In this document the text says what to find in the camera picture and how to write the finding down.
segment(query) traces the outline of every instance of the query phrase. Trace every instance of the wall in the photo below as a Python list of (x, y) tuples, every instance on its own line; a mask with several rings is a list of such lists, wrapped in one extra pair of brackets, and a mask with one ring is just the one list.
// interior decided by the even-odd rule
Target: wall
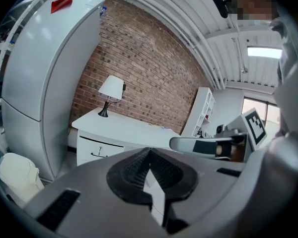
[(109, 75), (127, 84), (123, 100), (110, 109), (180, 133), (198, 87), (210, 87), (181, 41), (145, 11), (122, 0), (106, 0), (101, 41), (77, 86), (70, 122), (103, 107), (99, 87)]
[(244, 94), (240, 89), (226, 88), (223, 91), (214, 91), (216, 106), (211, 114), (210, 123), (204, 129), (210, 134), (216, 134), (216, 129), (221, 124), (228, 124), (242, 112)]

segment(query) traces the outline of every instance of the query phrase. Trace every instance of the pipe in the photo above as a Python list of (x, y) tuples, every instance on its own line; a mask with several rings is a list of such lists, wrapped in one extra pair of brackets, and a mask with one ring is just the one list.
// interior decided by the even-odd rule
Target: pipe
[[(161, 13), (158, 9), (156, 9), (154, 6), (152, 6), (148, 0), (136, 0), (140, 3), (142, 3), (143, 5), (147, 6), (148, 8), (150, 8), (151, 10), (153, 10), (154, 12), (156, 12), (157, 14), (159, 14), (162, 18), (164, 18), (170, 25), (172, 25), (187, 41), (187, 43), (194, 49), (194, 45), (192, 44), (192, 42), (186, 37), (186, 35), (182, 32), (182, 30), (179, 29), (179, 27), (177, 27), (166, 15), (170, 15), (170, 13), (165, 9), (165, 8), (161, 8), (161, 5), (157, 4), (157, 2), (155, 2), (154, 0), (150, 0), (152, 3), (156, 4), (158, 7), (161, 8), (161, 11), (163, 11), (165, 14)], [(179, 20), (177, 18), (175, 18), (174, 16), (170, 17), (172, 20), (174, 20), (175, 22), (179, 22)], [(186, 32), (189, 32), (189, 35), (191, 35), (190, 31), (181, 23), (181, 21), (179, 22), (179, 24), (184, 28), (184, 30), (186, 29)], [(206, 57), (205, 52), (202, 50), (201, 46), (198, 44), (198, 42), (196, 41), (197, 45), (196, 47), (198, 48), (198, 50), (202, 53), (202, 55), (204, 55)], [(199, 59), (201, 59), (201, 61), (204, 63), (204, 60), (201, 58), (200, 54), (198, 52), (196, 52), (196, 54), (198, 55)], [(214, 70), (211, 70), (211, 73), (213, 76), (210, 75), (209, 70), (207, 70), (209, 76), (211, 78), (213, 78), (215, 80), (215, 83), (217, 85), (218, 89), (221, 89), (220, 84), (217, 80), (217, 76), (214, 73)]]
[(215, 65), (215, 69), (217, 70), (217, 73), (220, 77), (220, 81), (221, 81), (221, 85), (222, 88), (225, 89), (225, 84), (224, 84), (224, 80), (223, 80), (223, 76), (218, 64), (218, 61), (216, 60), (214, 53), (209, 45), (209, 43), (207, 42), (207, 40), (204, 38), (204, 36), (202, 35), (202, 33), (200, 32), (200, 30), (198, 29), (198, 27), (194, 24), (194, 22), (188, 17), (187, 14), (184, 13), (183, 10), (181, 10), (179, 8), (179, 6), (177, 6), (173, 1), (171, 0), (162, 0), (164, 2), (166, 2), (171, 8), (173, 8), (189, 25), (190, 27), (192, 27), (192, 29), (195, 31), (195, 33), (197, 33), (197, 35), (199, 36), (199, 38), (201, 39), (204, 47), (207, 49), (208, 54), (211, 57), (212, 62)]

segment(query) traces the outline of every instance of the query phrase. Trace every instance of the ceiling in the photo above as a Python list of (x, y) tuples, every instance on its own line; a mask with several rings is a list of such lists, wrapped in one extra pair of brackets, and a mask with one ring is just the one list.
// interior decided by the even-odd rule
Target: ceiling
[(243, 88), (271, 94), (278, 60), (249, 57), (248, 46), (281, 47), (268, 22), (220, 16), (213, 0), (126, 0), (164, 23), (195, 56), (215, 89)]

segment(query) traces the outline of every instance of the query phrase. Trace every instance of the ceiling light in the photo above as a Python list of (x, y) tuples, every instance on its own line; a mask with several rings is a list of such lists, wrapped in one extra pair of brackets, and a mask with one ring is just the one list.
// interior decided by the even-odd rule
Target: ceiling light
[(265, 58), (280, 59), (280, 57), (282, 56), (281, 49), (248, 47), (247, 52), (250, 57), (265, 57)]

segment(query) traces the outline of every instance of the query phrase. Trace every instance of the white wall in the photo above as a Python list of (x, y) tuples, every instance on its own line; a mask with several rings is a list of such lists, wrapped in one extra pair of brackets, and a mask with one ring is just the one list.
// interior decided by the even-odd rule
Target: white wall
[(216, 129), (221, 124), (228, 124), (242, 112), (244, 93), (241, 89), (226, 88), (223, 91), (214, 91), (216, 106), (210, 116), (210, 123), (203, 128), (210, 134), (216, 134)]

